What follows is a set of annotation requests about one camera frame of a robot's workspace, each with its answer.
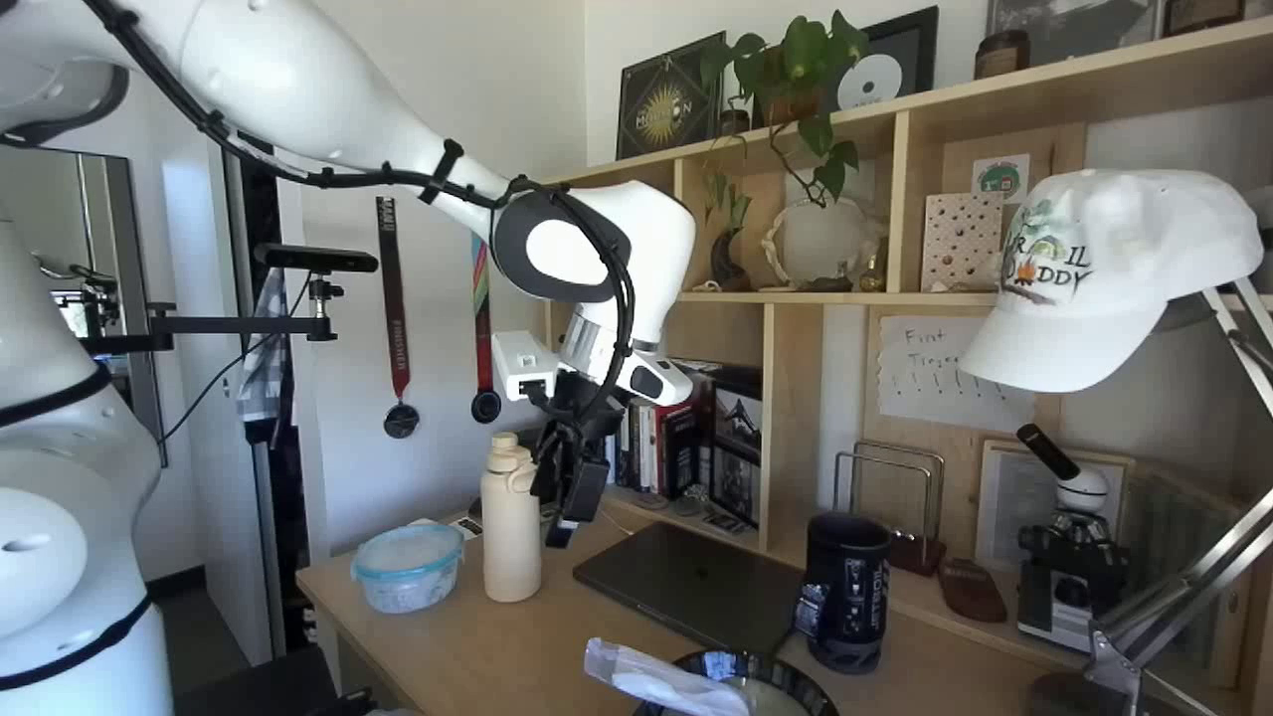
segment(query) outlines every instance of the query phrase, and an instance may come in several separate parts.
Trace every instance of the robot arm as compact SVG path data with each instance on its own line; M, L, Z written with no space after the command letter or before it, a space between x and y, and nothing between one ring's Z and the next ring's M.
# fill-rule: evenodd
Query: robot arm
M327 190L410 182L485 239L522 292L577 302L554 377L512 382L548 409L538 496L559 503L559 524L593 518L607 483L601 438L628 400L676 406L693 393L662 356L666 316L693 250L693 215L644 182L564 190L485 170L410 117L373 64L308 0L18 0L0 8L0 48L18 56L23 43L7 40L22 36L46 36L58 51L30 60L46 81L30 71L23 83L35 93L7 111L14 127L0 111L7 142L39 142L120 105L120 83L72 83L72 67L85 77L85 56L107 67L132 64L221 149Z

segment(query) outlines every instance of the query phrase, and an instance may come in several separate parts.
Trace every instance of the cap brim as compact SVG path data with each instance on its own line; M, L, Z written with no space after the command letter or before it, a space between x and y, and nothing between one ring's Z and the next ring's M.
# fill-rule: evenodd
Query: cap brim
M1154 331L1165 302L1060 316L1018 294L1000 294L991 319L962 351L962 370L1036 393L1075 393L1109 377Z

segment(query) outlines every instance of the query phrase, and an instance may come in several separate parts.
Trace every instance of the black laptop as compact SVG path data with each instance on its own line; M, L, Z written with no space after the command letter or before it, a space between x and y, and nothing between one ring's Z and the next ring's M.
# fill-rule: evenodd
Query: black laptop
M649 524L580 561L573 579L702 640L772 658L792 638L802 573L711 536Z

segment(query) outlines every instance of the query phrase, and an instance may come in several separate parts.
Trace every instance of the microscope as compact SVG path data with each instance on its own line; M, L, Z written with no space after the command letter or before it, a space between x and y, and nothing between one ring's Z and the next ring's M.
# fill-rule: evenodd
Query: microscope
M1060 479L1060 518L1018 530L1018 630L1089 654L1093 621L1118 608L1126 589L1126 549L1104 518L1109 486L1079 470L1039 425L1022 425L1018 442Z

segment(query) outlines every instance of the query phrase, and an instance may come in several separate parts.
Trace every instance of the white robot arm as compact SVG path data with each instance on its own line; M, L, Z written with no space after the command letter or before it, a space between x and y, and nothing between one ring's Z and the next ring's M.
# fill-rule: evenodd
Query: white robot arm
M559 503L554 524L596 511L596 442L628 400L693 393L662 356L695 230L676 199L644 182L570 190L485 170L410 117L308 0L0 0L0 142L113 153L76 132L145 81L282 178L418 187L483 234L522 292L580 302L559 351L560 377L538 392L554 414L542 474L559 483L538 486ZM132 552L156 442L96 382L3 227L0 336L0 418L39 406L0 422L0 589L18 592L0 603L0 713L170 713L164 624ZM62 573L23 583L35 557Z

